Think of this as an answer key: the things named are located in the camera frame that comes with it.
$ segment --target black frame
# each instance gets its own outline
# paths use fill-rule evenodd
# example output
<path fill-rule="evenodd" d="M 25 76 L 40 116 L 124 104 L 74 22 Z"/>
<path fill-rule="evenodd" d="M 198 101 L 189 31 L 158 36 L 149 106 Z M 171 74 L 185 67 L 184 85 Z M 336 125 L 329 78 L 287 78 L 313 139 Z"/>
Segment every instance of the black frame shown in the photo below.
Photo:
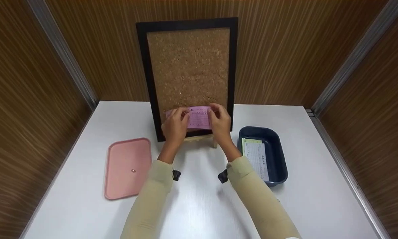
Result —
<path fill-rule="evenodd" d="M 140 22 L 136 23 L 137 37 L 142 55 L 143 69 L 145 72 L 146 83 L 149 93 L 150 106 L 152 108 L 153 121 L 155 125 L 156 137 L 158 142 L 165 141 L 161 130 L 161 114 L 158 108 L 158 98 L 156 96 L 155 80 L 153 78 L 152 62 L 147 41 L 148 32 L 179 31 L 193 29 L 210 28 L 229 28 L 229 62 L 228 62 L 228 98 L 227 112 L 231 116 L 230 131 L 233 131 L 233 111 L 234 111 L 234 90 L 236 78 L 236 53 L 237 53 L 237 24 L 238 18 L 213 18 L 200 20 L 181 20 L 181 21 L 161 21 L 161 22 Z M 211 130 L 198 130 L 188 132 L 186 137 L 212 134 Z"/>

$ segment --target metal frame edge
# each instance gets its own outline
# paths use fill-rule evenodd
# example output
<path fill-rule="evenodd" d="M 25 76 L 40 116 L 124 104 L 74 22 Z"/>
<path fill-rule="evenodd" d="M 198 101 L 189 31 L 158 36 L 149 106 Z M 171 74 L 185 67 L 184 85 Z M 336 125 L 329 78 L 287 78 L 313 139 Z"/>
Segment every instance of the metal frame edge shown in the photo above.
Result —
<path fill-rule="evenodd" d="M 65 65 L 68 73 L 72 77 L 75 85 L 78 87 L 89 107 L 96 108 L 97 97 L 85 78 L 75 57 L 73 56 L 62 32 L 60 31 L 52 12 L 45 0 L 26 0 L 34 16 L 37 18 L 49 41 L 55 48 L 56 53 Z"/>
<path fill-rule="evenodd" d="M 398 17 L 398 0 L 390 0 L 386 3 L 379 15 L 368 28 L 367 32 L 352 50 L 351 54 L 333 76 L 330 83 L 326 86 L 321 95 L 312 106 L 316 115 L 324 110 L 326 105 L 332 100 L 337 91 L 349 79 L 351 74 L 366 57 L 367 53 L 375 46 L 379 39 Z"/>
<path fill-rule="evenodd" d="M 373 207 L 367 200 L 367 197 L 364 195 L 364 192 L 361 190 L 360 186 L 356 182 L 355 177 L 353 176 L 352 172 L 349 170 L 345 160 L 343 159 L 342 155 L 340 154 L 336 145 L 333 143 L 330 136 L 328 135 L 323 124 L 320 122 L 320 120 L 317 117 L 310 117 L 310 119 L 313 122 L 315 128 L 317 129 L 318 133 L 320 134 L 321 139 L 323 140 L 330 154 L 332 155 L 340 172 L 342 173 L 343 177 L 348 183 L 349 188 L 351 189 L 352 193 L 354 194 L 355 198 L 360 204 L 360 207 L 366 214 L 367 219 L 372 224 L 373 230 L 375 231 L 376 234 L 378 234 L 378 237 L 380 239 L 390 239 L 389 234 L 387 233 L 379 217 L 376 215 L 375 211 L 373 210 Z"/>

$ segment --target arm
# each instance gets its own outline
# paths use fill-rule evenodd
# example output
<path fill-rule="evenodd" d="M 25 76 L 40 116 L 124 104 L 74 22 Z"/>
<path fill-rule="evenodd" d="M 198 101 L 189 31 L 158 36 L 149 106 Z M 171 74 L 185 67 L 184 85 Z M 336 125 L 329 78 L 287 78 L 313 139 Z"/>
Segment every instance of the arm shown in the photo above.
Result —
<path fill-rule="evenodd" d="M 261 238 L 285 239 L 300 235 L 273 192 L 242 156 L 230 137 L 231 118 L 223 106 L 211 104 L 211 127 L 227 157 L 228 179 L 248 210 Z"/>
<path fill-rule="evenodd" d="M 189 114 L 182 116 L 186 110 L 185 108 L 173 110 L 162 125 L 166 142 L 158 160 L 152 163 L 148 178 L 134 201 L 121 239 L 156 237 L 156 226 L 173 184 L 172 163 L 187 132 Z"/>

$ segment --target white table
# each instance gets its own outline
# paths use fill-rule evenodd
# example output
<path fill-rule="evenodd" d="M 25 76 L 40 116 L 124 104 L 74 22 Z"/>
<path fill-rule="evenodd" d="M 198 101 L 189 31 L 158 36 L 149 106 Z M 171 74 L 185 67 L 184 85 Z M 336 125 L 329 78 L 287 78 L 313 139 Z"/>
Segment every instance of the white table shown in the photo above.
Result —
<path fill-rule="evenodd" d="M 289 176 L 272 188 L 305 239 L 377 238 L 370 222 L 302 106 L 235 105 L 233 141 L 245 126 L 268 127 L 280 137 Z M 149 102 L 101 101 L 31 219 L 25 239 L 118 239 L 136 197 L 103 195 L 106 152 L 117 141 L 146 137 L 156 159 Z M 211 142 L 185 143 L 161 219 L 163 239 L 245 239 L 258 233 L 230 183 L 218 173 L 226 159 Z"/>

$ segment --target pink paper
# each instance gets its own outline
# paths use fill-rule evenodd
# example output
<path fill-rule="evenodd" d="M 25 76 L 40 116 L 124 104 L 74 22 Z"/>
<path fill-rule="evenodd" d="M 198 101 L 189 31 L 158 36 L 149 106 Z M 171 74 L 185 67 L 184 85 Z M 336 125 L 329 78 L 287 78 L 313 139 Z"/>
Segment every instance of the pink paper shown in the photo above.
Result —
<path fill-rule="evenodd" d="M 189 124 L 187 128 L 200 128 L 200 129 L 211 129 L 211 125 L 208 120 L 208 109 L 209 106 L 192 106 L 188 107 L 190 110 Z M 171 114 L 171 110 L 165 112 L 167 118 Z"/>

